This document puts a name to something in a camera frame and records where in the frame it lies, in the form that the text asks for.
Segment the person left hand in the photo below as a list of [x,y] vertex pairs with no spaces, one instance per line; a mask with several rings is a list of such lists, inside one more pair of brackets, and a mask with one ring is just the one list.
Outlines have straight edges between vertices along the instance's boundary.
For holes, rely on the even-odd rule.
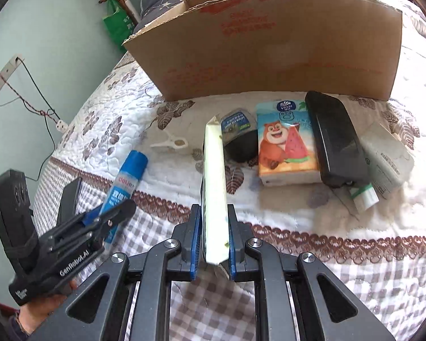
[[66,295],[55,294],[48,297],[35,298],[23,305],[17,316],[20,328],[25,331],[27,335],[30,335],[66,300],[66,298]]

